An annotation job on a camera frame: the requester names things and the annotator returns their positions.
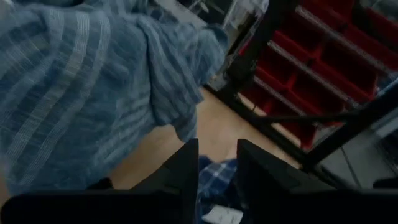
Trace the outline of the dark blue plaid garment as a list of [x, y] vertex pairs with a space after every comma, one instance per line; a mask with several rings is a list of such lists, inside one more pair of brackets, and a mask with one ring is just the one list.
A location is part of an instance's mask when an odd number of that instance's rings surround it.
[[244, 206], [236, 186], [237, 160], [198, 159], [195, 224], [241, 224]]

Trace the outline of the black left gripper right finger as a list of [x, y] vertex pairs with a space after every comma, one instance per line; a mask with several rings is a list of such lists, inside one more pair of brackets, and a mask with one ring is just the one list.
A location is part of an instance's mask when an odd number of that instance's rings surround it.
[[398, 189], [336, 188], [247, 139], [236, 158], [252, 224], [398, 224]]

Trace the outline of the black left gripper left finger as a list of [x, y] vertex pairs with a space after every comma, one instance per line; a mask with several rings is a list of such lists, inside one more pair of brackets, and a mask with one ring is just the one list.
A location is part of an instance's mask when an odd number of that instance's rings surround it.
[[110, 179], [85, 190], [38, 191], [10, 198], [1, 224], [193, 224], [198, 140], [191, 139], [153, 174], [128, 190]]

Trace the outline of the blue striped plaid shirt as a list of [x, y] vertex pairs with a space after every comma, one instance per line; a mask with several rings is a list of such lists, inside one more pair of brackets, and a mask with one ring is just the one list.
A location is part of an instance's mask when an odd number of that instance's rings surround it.
[[149, 0], [9, 0], [0, 18], [0, 166], [11, 195], [83, 190], [145, 135], [197, 132], [200, 88], [224, 63], [218, 24]]

